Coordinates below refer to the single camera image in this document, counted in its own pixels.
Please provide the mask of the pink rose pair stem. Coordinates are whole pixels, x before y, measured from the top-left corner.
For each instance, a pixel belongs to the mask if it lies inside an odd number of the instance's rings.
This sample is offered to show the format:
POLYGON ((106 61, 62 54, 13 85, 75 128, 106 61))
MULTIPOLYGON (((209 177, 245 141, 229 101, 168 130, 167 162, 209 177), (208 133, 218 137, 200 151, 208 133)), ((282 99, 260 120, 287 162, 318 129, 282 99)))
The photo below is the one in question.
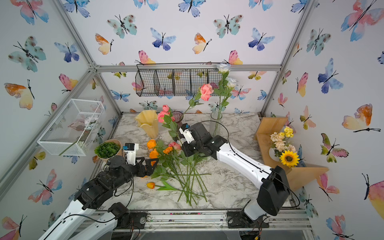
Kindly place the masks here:
POLYGON ((158 121, 162 124, 163 127, 168 129, 168 132, 173 141, 182 146, 185 142, 185 139, 183 139, 183 136, 179 133, 179 127, 175 122, 175 118, 173 117, 172 112, 173 111, 171 110, 169 112, 161 111, 158 114, 158 121))

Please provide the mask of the pink rose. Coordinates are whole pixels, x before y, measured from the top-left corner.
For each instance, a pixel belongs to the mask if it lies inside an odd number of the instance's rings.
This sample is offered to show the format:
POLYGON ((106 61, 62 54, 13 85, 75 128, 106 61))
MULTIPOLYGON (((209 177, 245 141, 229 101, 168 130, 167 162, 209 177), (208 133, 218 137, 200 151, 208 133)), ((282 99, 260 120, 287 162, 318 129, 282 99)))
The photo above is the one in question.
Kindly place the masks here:
POLYGON ((192 97, 189 99, 189 106, 183 112, 183 115, 185 115, 189 110, 195 108, 196 106, 203 105, 204 103, 201 103, 201 101, 208 102, 213 93, 214 89, 211 84, 202 85, 199 88, 198 92, 196 94, 193 94, 192 97))

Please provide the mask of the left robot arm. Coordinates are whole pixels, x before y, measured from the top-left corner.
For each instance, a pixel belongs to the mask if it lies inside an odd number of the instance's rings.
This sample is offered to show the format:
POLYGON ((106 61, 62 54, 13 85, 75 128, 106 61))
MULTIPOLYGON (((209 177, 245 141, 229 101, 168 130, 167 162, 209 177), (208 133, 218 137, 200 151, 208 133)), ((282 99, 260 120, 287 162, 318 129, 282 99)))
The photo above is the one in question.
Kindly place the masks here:
POLYGON ((136 158, 135 165, 128 164, 122 156, 114 156, 106 163, 106 171, 85 183, 76 193, 60 218, 41 236, 42 240, 97 240, 118 227, 142 230, 147 221, 146 213, 131 213, 120 202, 108 208, 99 219, 91 216, 122 185, 134 182, 135 177, 151 176, 158 159, 136 158))

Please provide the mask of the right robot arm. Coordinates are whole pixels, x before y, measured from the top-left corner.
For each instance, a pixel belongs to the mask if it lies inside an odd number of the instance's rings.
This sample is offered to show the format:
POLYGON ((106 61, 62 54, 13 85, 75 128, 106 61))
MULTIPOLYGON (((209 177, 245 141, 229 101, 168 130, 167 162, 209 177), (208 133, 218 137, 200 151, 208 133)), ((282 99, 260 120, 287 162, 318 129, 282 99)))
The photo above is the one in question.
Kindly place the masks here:
POLYGON ((232 147, 230 141, 220 135, 211 136, 202 123, 183 124, 178 133, 182 136, 182 150, 187 157, 203 154, 229 165, 247 177, 259 190, 255 200, 244 208, 244 214, 252 221, 260 216, 276 216, 290 195, 285 170, 271 168, 254 161, 232 147))

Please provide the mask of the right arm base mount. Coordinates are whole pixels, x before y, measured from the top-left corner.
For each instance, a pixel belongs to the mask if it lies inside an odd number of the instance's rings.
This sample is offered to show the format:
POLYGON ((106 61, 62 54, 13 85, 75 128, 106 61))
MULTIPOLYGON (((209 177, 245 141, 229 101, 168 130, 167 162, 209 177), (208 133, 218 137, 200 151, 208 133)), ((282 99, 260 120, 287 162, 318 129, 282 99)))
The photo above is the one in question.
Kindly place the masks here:
POLYGON ((245 228, 269 228, 269 223, 266 222, 267 214, 264 210, 255 210, 251 214, 256 214, 254 220, 247 215, 245 209, 241 211, 228 211, 227 212, 227 224, 229 229, 245 229, 245 228))

